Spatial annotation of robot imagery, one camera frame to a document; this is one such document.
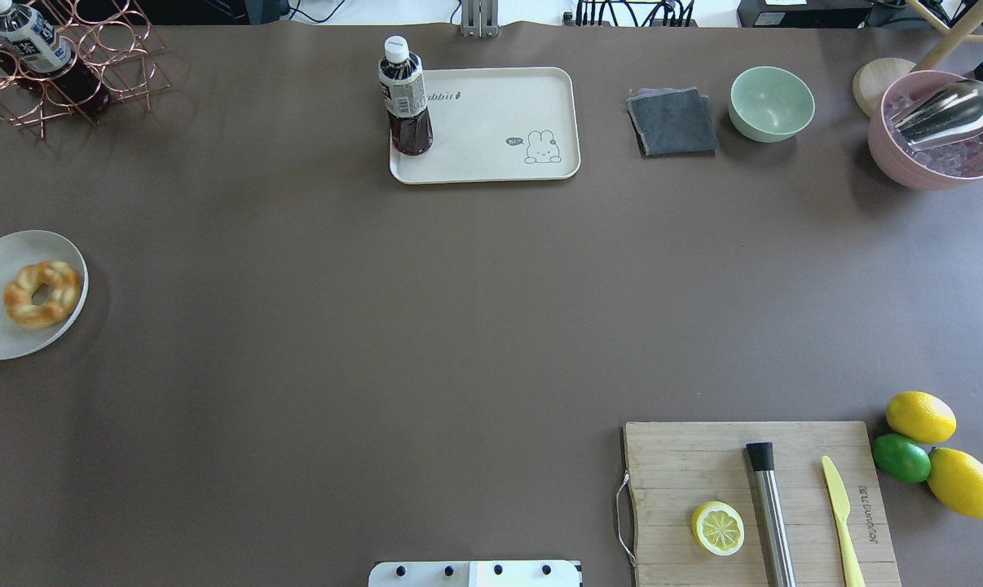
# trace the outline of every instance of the gray folded cloth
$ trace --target gray folded cloth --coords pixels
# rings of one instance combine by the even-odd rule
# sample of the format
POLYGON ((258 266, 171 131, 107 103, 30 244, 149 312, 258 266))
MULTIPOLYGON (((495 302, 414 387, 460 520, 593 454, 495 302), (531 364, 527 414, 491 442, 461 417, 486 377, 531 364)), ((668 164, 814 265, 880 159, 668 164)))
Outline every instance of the gray folded cloth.
POLYGON ((645 156, 719 148, 708 96, 699 95, 697 88, 640 89, 636 94, 626 105, 645 156))

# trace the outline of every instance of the plate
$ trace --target plate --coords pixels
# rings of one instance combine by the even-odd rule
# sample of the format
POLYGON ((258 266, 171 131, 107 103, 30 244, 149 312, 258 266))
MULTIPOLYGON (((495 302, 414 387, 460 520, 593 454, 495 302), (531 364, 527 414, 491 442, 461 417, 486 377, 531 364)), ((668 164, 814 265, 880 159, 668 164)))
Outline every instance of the plate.
POLYGON ((32 354, 60 338, 75 322, 78 312, 82 311, 89 285, 86 260, 67 238, 40 230, 15 232, 0 238, 0 360, 32 354), (39 330, 21 328, 14 320, 8 319, 6 306, 2 304, 2 291, 7 283, 17 277, 22 267, 48 260, 64 261, 78 271, 78 275, 82 276, 82 294, 74 311, 64 322, 39 330))
POLYGON ((402 155, 401 183, 566 179, 581 164, 571 78, 556 67, 433 69, 423 74, 433 145, 402 155))

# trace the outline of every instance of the citrus fruit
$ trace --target citrus fruit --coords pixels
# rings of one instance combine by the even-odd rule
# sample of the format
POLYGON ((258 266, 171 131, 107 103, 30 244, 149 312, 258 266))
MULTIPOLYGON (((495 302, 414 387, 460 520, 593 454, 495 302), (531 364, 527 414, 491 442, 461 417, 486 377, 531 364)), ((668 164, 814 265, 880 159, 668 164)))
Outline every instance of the citrus fruit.
POLYGON ((945 442, 954 433, 949 405, 925 391, 894 396, 886 406, 886 421, 893 431, 924 444, 945 442))
POLYGON ((698 543, 713 554, 729 557, 745 543, 745 524, 730 505, 722 501, 707 501, 694 510, 690 530, 698 543))
POLYGON ((972 518, 983 519, 983 465, 953 448, 930 451, 927 484, 943 505, 972 518))
POLYGON ((921 483, 930 475, 930 456, 913 439, 882 435, 872 443, 876 467, 905 483, 921 483))

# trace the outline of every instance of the mint green bowl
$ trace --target mint green bowl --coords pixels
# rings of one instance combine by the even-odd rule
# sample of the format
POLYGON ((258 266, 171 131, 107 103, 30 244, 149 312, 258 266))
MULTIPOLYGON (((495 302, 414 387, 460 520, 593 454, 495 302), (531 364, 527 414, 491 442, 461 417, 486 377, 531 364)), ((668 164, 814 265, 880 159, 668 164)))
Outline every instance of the mint green bowl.
POLYGON ((742 71, 730 85, 730 121, 738 132, 760 143, 793 136, 814 118, 814 94, 802 79, 778 67, 742 71))

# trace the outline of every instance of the donut hole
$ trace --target donut hole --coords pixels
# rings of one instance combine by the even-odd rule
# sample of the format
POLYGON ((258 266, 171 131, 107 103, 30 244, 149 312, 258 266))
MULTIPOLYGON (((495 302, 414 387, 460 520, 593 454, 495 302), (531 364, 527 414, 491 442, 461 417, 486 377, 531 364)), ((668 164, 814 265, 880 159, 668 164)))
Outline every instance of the donut hole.
POLYGON ((52 287, 50 287, 48 283, 43 283, 42 285, 38 286, 38 289, 36 289, 36 291, 34 291, 32 294, 32 304, 37 306, 45 304, 52 290, 52 287))

